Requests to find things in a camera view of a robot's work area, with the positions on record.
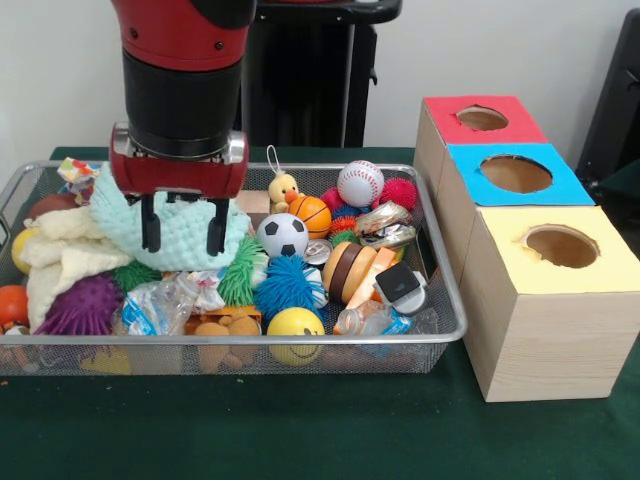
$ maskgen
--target mint green knitted cloth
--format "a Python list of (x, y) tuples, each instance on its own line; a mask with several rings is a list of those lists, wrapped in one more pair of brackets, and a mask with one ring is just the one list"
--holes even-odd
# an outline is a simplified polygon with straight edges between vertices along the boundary
[(218, 270), (231, 264), (240, 240), (249, 231), (251, 219), (234, 200), (229, 205), (224, 253), (212, 257), (207, 253), (209, 221), (215, 214), (212, 203), (166, 202), (167, 194), (154, 197), (155, 212), (160, 218), (160, 251), (142, 249), (140, 202), (129, 206), (118, 189), (108, 163), (102, 167), (95, 182), (89, 209), (91, 216), (123, 252), (140, 263), (161, 272)]

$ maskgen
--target white fabric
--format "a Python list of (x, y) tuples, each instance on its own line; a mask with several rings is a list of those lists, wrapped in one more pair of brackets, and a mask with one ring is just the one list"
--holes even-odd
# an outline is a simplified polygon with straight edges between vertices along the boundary
[(25, 225), (40, 229), (20, 256), (31, 265), (27, 297), (32, 331), (42, 325), (56, 296), (78, 280), (133, 260), (100, 231), (88, 207), (49, 212)]

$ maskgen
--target wooden box with hole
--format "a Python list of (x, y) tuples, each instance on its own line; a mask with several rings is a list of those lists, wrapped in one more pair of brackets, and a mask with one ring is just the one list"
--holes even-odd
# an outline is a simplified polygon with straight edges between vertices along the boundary
[(548, 143), (513, 96), (426, 97), (421, 105), (414, 168), (435, 200), (449, 145)]
[(436, 204), (457, 281), (464, 268), (477, 206), (593, 205), (548, 143), (451, 145)]
[(489, 402), (602, 398), (640, 331), (640, 262), (600, 207), (479, 208), (461, 282)]

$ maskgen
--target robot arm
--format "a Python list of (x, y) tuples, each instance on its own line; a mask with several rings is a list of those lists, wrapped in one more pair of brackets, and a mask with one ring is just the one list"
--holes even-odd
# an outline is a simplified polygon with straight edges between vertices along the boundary
[(114, 178), (142, 201), (143, 247), (160, 249), (153, 195), (215, 203), (207, 250), (224, 251), (229, 199), (244, 183), (233, 132), (241, 60), (257, 0), (111, 0), (120, 23), (128, 124), (111, 142)]

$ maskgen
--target red box top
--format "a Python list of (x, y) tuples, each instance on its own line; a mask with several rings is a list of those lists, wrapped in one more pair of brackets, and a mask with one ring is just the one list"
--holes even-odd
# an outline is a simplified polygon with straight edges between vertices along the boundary
[(424, 102), (448, 145), (548, 143), (514, 96), (425, 97)]

